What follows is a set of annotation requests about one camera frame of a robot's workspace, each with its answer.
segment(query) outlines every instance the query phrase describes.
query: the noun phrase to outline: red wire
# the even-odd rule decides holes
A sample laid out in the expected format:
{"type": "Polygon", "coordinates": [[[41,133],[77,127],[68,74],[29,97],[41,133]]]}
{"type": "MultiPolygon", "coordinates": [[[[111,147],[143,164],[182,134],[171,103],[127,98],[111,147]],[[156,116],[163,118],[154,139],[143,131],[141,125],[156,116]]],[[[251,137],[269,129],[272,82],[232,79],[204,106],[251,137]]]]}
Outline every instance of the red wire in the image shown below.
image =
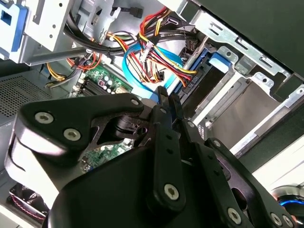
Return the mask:
{"type": "MultiPolygon", "coordinates": [[[[124,45],[124,47],[125,47],[126,49],[129,48],[129,46],[128,46],[122,39],[119,39],[118,37],[117,37],[117,39],[124,45]]],[[[141,63],[139,62],[138,58],[135,56],[134,53],[131,53],[131,57],[132,57],[133,59],[135,59],[135,61],[137,62],[137,64],[141,67],[141,69],[142,69],[142,71],[145,73],[145,76],[147,77],[148,81],[149,81],[149,82],[152,82],[152,81],[150,80],[149,76],[147,75],[147,72],[143,69],[143,66],[141,65],[141,63]]]]}
{"type": "Polygon", "coordinates": [[[144,25],[145,25],[146,21],[147,21],[147,20],[150,20],[150,19],[153,18],[153,17],[158,16],[159,14],[163,13],[163,11],[165,11],[166,9],[167,9],[167,7],[163,7],[160,11],[158,11],[158,12],[156,12],[156,13],[154,13],[154,14],[148,15],[148,16],[146,16],[146,17],[143,19],[142,23],[141,23],[140,26],[139,26],[140,31],[142,32],[143,35],[144,35],[144,25]]]}
{"type": "MultiPolygon", "coordinates": [[[[99,59],[98,59],[98,61],[96,63],[96,53],[94,52],[93,53],[93,62],[90,65],[87,65],[87,66],[77,66],[77,68],[78,69],[82,69],[82,70],[92,70],[92,69],[94,69],[97,65],[100,64],[100,62],[101,62],[101,55],[102,54],[99,54],[99,59]]],[[[71,59],[68,58],[67,60],[68,60],[68,62],[71,65],[74,65],[74,62],[71,59]]]]}
{"type": "Polygon", "coordinates": [[[45,219],[45,218],[39,217],[39,216],[37,216],[37,215],[35,215],[35,214],[29,212],[28,210],[26,210],[23,206],[21,206],[21,205],[18,203],[17,199],[16,199],[14,196],[11,196],[11,198],[13,199],[14,203],[15,203],[21,210],[23,210],[25,213],[27,213],[27,214],[29,214],[29,215],[31,215],[31,216],[33,216],[33,217],[39,219],[39,220],[44,220],[44,219],[45,219]]]}
{"type": "Polygon", "coordinates": [[[154,57],[157,61],[159,61],[159,63],[160,63],[161,65],[163,65],[163,66],[169,68],[169,69],[170,69],[171,71],[173,71],[175,74],[177,74],[177,75],[179,75],[179,76],[181,76],[181,77],[184,77],[184,78],[187,79],[187,80],[191,80],[191,77],[189,77],[188,75],[183,74],[183,73],[177,71],[177,70],[174,69],[174,67],[172,67],[170,64],[168,64],[168,63],[164,62],[162,59],[160,59],[155,53],[152,52],[152,54],[154,55],[153,57],[154,57]]]}

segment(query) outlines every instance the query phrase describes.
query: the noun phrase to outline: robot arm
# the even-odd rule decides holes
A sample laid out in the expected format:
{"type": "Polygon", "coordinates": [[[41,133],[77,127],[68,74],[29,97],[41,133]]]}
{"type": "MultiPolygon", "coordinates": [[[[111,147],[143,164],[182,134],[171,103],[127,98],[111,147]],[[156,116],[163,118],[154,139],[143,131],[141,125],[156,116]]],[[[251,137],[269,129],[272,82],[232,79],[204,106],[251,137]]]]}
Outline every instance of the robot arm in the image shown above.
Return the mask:
{"type": "Polygon", "coordinates": [[[154,107],[117,94],[20,109],[5,165],[42,195],[48,227],[296,226],[223,143],[202,140],[175,94],[157,91],[154,107]],[[85,151],[124,138],[133,149],[81,175],[85,151]]]}

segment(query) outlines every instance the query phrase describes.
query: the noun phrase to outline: screw head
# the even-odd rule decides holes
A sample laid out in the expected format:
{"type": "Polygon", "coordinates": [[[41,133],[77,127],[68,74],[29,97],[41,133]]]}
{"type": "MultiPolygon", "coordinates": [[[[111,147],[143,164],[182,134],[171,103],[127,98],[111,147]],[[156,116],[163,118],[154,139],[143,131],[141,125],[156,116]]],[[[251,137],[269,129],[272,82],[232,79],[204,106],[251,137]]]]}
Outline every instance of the screw head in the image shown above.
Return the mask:
{"type": "Polygon", "coordinates": [[[171,199],[171,200],[177,200],[180,196],[179,191],[177,188],[172,184],[166,184],[164,187],[165,194],[171,199]]]}
{"type": "Polygon", "coordinates": [[[195,126],[194,123],[192,123],[192,122],[190,122],[190,121],[188,121],[188,125],[189,125],[190,127],[194,127],[194,126],[195,126]]]}
{"type": "Polygon", "coordinates": [[[233,208],[228,208],[227,210],[228,215],[230,217],[230,219],[237,225],[241,224],[242,222],[242,218],[240,217],[239,213],[233,209],[233,208]]]}
{"type": "Polygon", "coordinates": [[[35,114],[35,120],[42,124],[50,124],[54,121],[54,117],[50,113],[40,112],[35,114]]]}
{"type": "Polygon", "coordinates": [[[285,223],[289,226],[289,227],[294,227],[293,222],[289,219],[289,217],[287,217],[286,215],[283,215],[283,219],[285,221],[285,223]]]}
{"type": "Polygon", "coordinates": [[[134,105],[139,105],[138,101],[134,100],[134,99],[131,99],[131,102],[134,104],[134,105]]]}
{"type": "Polygon", "coordinates": [[[161,111],[163,112],[163,113],[167,113],[167,111],[165,110],[165,109],[163,109],[163,108],[161,108],[161,111]]]}
{"type": "Polygon", "coordinates": [[[79,131],[73,128],[68,128],[63,132],[63,135],[66,139],[71,141],[78,141],[81,138],[81,134],[79,131]]]}
{"type": "Polygon", "coordinates": [[[270,215],[271,215],[271,219],[275,224],[277,224],[278,226],[282,225],[281,219],[275,213],[271,213],[270,215]]]}
{"type": "Polygon", "coordinates": [[[214,140],[213,142],[214,142],[214,144],[215,144],[216,146],[220,147],[219,141],[214,140]]]}

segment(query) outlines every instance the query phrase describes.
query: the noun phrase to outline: black cable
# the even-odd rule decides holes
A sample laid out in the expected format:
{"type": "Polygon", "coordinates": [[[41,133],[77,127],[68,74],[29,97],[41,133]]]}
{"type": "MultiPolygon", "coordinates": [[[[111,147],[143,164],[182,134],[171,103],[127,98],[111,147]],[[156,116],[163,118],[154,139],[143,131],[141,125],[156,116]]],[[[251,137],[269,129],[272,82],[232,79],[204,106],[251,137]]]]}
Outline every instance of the black cable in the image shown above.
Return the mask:
{"type": "MultiPolygon", "coordinates": [[[[188,38],[195,38],[196,37],[196,35],[194,34],[194,33],[191,33],[191,32],[188,32],[188,31],[183,31],[183,30],[168,30],[168,29],[164,29],[164,30],[160,30],[160,32],[159,32],[159,34],[160,35],[165,35],[165,36],[175,36],[175,35],[185,35],[186,34],[186,36],[188,37],[188,38]]],[[[148,32],[148,33],[146,33],[145,34],[145,36],[147,37],[147,38],[151,38],[151,37],[153,37],[154,36],[154,31],[151,31],[151,32],[148,32]]],[[[132,38],[130,38],[130,39],[124,39],[124,42],[129,42],[129,41],[131,41],[131,40],[133,40],[132,38]]]]}
{"type": "MultiPolygon", "coordinates": [[[[102,53],[102,54],[106,54],[106,55],[123,55],[124,52],[122,50],[121,47],[106,47],[103,45],[99,45],[97,43],[92,42],[91,40],[89,40],[78,28],[75,20],[73,19],[73,16],[71,13],[69,13],[68,17],[67,17],[67,21],[66,21],[66,26],[64,28],[64,32],[67,36],[71,37],[75,42],[79,43],[80,45],[84,46],[87,49],[90,49],[94,52],[97,53],[102,53]]],[[[170,40],[183,40],[185,39],[185,36],[175,36],[174,32],[175,31],[162,31],[160,30],[160,34],[165,34],[167,32],[167,35],[170,35],[168,37],[160,37],[159,42],[166,42],[166,41],[170,41],[170,40]]],[[[176,32],[178,34],[181,34],[181,30],[176,30],[176,32]]],[[[145,34],[146,37],[150,37],[153,36],[153,32],[151,33],[147,33],[145,34]]],[[[128,44],[129,46],[132,46],[134,44],[136,44],[137,41],[134,41],[130,44],[128,44]]]]}
{"type": "Polygon", "coordinates": [[[116,35],[117,33],[126,33],[126,34],[128,34],[128,35],[131,37],[130,39],[124,39],[124,42],[128,42],[128,41],[131,41],[131,40],[137,41],[137,39],[134,39],[134,38],[133,38],[133,37],[136,38],[136,36],[133,35],[131,32],[121,30],[121,31],[117,31],[117,32],[112,33],[112,34],[113,34],[113,35],[116,35]]]}

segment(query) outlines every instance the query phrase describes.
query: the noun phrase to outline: yellow wire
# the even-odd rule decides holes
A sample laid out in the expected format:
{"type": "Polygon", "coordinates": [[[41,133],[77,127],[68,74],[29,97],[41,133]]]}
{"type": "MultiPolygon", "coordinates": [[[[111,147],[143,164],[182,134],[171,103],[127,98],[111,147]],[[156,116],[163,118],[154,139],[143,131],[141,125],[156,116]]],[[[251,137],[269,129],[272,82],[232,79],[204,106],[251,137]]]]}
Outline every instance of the yellow wire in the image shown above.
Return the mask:
{"type": "Polygon", "coordinates": [[[155,35],[157,36],[160,32],[160,28],[161,28],[161,22],[162,22],[162,19],[159,19],[156,23],[156,26],[155,26],[155,35]]]}
{"type": "Polygon", "coordinates": [[[52,67],[51,67],[51,65],[50,65],[49,63],[47,63],[47,69],[48,69],[49,73],[50,73],[55,79],[57,79],[58,81],[63,81],[63,80],[65,79],[64,77],[62,77],[62,76],[56,74],[56,73],[53,71],[53,69],[52,69],[52,67]]]}
{"type": "Polygon", "coordinates": [[[168,59],[160,50],[157,46],[154,46],[154,48],[158,51],[157,53],[164,58],[168,63],[171,63],[171,65],[177,69],[179,69],[181,72],[184,72],[186,74],[195,74],[196,71],[195,70],[186,70],[181,68],[179,65],[177,65],[176,63],[172,62],[170,59],[168,59]]]}
{"type": "Polygon", "coordinates": [[[157,78],[157,75],[156,75],[156,63],[154,63],[154,62],[153,62],[153,70],[154,70],[153,76],[154,76],[155,80],[156,80],[157,82],[159,82],[159,80],[158,80],[158,78],[157,78]]]}
{"type": "MultiPolygon", "coordinates": [[[[153,59],[150,59],[152,62],[154,62],[154,63],[157,63],[157,64],[159,64],[157,61],[155,61],[155,60],[153,60],[153,59]]],[[[165,67],[167,70],[169,70],[169,71],[171,71],[171,69],[169,69],[167,66],[165,66],[164,64],[161,64],[163,67],[165,67]]],[[[179,80],[180,80],[180,82],[182,83],[182,85],[184,86],[184,87],[186,87],[186,83],[181,79],[181,77],[179,77],[176,73],[174,73],[173,71],[171,71],[179,80]]]]}
{"type": "MultiPolygon", "coordinates": [[[[144,37],[144,36],[141,34],[141,32],[139,32],[139,36],[140,36],[140,38],[142,38],[144,41],[149,42],[149,40],[148,40],[146,37],[144,37]]],[[[181,68],[179,65],[177,65],[176,63],[174,63],[174,62],[172,62],[170,59],[168,59],[168,58],[167,58],[167,57],[158,49],[157,46],[154,46],[154,48],[158,51],[157,53],[158,53],[162,58],[164,58],[164,59],[165,59],[168,63],[170,63],[173,67],[179,69],[181,72],[184,72],[184,73],[186,73],[186,74],[195,74],[195,73],[196,73],[195,70],[186,70],[186,69],[181,68]]]]}
{"type": "MultiPolygon", "coordinates": [[[[122,42],[117,38],[117,36],[112,35],[112,34],[107,34],[107,35],[110,36],[110,37],[112,37],[113,39],[115,39],[116,42],[118,42],[118,44],[122,47],[122,49],[123,49],[125,52],[127,51],[126,48],[124,47],[124,45],[122,44],[122,42]]],[[[135,72],[138,74],[138,76],[139,76],[144,82],[147,82],[147,81],[145,80],[145,78],[142,76],[142,73],[141,73],[141,72],[138,72],[138,71],[136,70],[136,67],[133,65],[133,63],[136,64],[136,62],[134,61],[134,59],[133,59],[131,56],[128,56],[128,60],[129,60],[129,62],[130,62],[130,64],[131,64],[131,66],[133,67],[133,69],[135,70],[135,72]]]]}

